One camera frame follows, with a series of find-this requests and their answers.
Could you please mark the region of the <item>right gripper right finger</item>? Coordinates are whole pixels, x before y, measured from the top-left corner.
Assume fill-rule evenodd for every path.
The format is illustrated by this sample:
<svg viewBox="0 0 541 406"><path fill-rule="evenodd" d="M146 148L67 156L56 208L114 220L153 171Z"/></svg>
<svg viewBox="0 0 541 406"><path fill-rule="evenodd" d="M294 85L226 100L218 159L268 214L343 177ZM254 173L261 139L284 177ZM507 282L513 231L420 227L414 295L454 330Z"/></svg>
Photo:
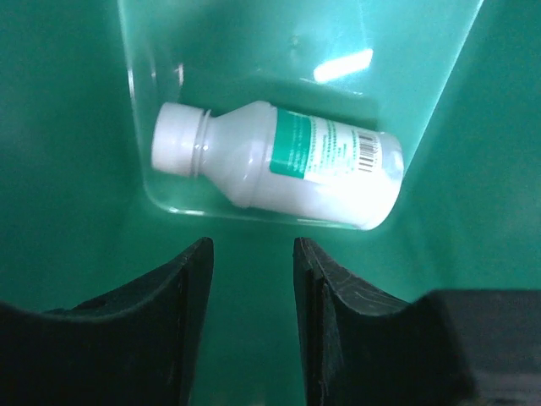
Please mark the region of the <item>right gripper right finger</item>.
<svg viewBox="0 0 541 406"><path fill-rule="evenodd" d="M309 405L537 405L540 293L443 289L413 302L293 246Z"/></svg>

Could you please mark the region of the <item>white green-label bottle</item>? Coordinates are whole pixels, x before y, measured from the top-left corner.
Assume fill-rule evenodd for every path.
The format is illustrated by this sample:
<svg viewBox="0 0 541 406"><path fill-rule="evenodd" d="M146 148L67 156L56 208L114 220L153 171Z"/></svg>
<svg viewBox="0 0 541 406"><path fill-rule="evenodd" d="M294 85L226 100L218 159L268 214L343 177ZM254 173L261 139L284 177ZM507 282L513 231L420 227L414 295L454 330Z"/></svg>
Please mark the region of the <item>white green-label bottle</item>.
<svg viewBox="0 0 541 406"><path fill-rule="evenodd" d="M404 176L391 134L255 101L218 117L165 103L157 116L152 166L208 178L235 206L361 230L390 214Z"/></svg>

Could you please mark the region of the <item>green medicine box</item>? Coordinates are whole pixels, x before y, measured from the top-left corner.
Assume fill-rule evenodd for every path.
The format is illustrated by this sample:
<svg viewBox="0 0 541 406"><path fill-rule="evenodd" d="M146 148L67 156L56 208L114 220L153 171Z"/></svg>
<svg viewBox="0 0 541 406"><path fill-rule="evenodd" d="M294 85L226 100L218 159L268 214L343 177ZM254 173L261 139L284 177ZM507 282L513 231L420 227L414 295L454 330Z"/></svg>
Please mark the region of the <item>green medicine box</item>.
<svg viewBox="0 0 541 406"><path fill-rule="evenodd" d="M240 208L151 163L165 103L252 102L397 138L361 230ZM4 1L1 306L70 310L211 239L186 405L309 405L293 246L406 302L540 293L537 1Z"/></svg>

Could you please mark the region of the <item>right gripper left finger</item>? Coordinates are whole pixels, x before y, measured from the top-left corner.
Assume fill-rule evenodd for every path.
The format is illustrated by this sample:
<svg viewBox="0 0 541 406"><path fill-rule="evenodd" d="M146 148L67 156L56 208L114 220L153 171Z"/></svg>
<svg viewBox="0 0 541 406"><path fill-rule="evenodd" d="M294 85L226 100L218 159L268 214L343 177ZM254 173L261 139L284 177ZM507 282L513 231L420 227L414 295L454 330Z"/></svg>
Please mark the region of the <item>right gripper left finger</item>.
<svg viewBox="0 0 541 406"><path fill-rule="evenodd" d="M2 304L2 404L188 404L213 266L202 238L70 310Z"/></svg>

